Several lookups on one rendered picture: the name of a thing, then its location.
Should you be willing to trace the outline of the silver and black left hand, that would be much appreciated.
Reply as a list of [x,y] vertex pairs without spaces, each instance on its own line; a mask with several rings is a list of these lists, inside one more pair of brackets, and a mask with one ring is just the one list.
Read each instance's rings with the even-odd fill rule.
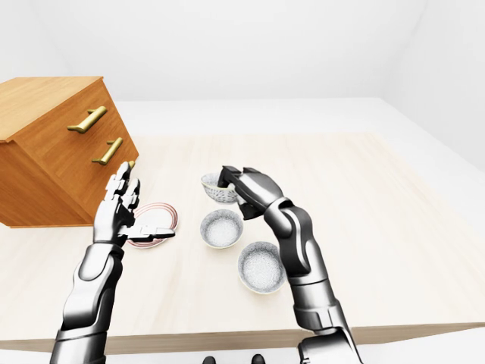
[[147,243],[175,236],[173,229],[136,224],[133,210],[139,205],[141,183],[138,178],[130,181],[131,171],[131,164],[123,162],[117,173],[111,175],[95,214],[94,243],[123,246],[126,240]]

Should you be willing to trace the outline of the silver and black right hand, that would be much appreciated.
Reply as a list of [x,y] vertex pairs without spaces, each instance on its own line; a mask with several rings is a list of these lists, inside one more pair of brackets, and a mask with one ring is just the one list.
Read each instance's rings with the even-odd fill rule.
[[283,198],[280,187],[269,176],[254,168],[244,167],[240,171],[224,165],[217,185],[229,187],[231,184],[239,197],[239,210],[246,221],[263,215],[273,202]]

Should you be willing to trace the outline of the black and white patterned bowl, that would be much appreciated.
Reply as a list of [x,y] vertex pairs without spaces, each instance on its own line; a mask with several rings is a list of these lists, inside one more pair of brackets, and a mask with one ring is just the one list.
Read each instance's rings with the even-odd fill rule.
[[200,224],[204,242],[215,249],[234,245],[243,234],[243,220],[229,209],[218,209],[207,214]]
[[201,183],[205,193],[220,204],[234,204],[237,202],[237,193],[232,187],[219,187],[220,173],[212,172],[201,177]]
[[241,282],[259,294],[277,292],[286,283],[286,272],[276,245],[257,241],[246,246],[238,257]]

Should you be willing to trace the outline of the wooden cabinet drawer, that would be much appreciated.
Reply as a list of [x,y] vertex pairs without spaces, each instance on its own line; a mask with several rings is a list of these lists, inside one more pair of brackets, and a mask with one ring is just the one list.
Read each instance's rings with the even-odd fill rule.
[[135,160],[138,152],[114,103],[85,133],[68,130],[89,116],[99,104],[57,109],[33,132],[29,146],[70,192],[80,195],[88,187],[106,184],[121,162]]
[[[124,142],[107,165],[91,162],[97,148],[103,148],[106,141],[118,137],[122,137]],[[136,147],[127,130],[123,128],[90,130],[85,134],[69,131],[66,143],[61,149],[61,161],[56,168],[56,174],[67,192],[93,218],[105,196],[105,187],[110,176],[117,172],[122,162],[134,161],[137,156]]]
[[126,130],[102,77],[18,77],[0,84],[0,143],[41,165],[96,165]]

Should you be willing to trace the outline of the white plate with red rings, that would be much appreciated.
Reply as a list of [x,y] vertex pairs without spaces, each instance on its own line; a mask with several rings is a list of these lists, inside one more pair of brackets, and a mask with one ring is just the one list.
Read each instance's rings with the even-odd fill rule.
[[154,202],[140,206],[134,210],[137,224],[147,225],[150,228],[177,229],[177,210],[166,202]]

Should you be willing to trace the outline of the wooden cabinet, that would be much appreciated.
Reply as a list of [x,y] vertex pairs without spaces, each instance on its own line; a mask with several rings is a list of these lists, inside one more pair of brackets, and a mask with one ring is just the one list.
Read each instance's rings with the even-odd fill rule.
[[39,160],[14,142],[0,143],[2,224],[11,228],[90,226],[94,217]]

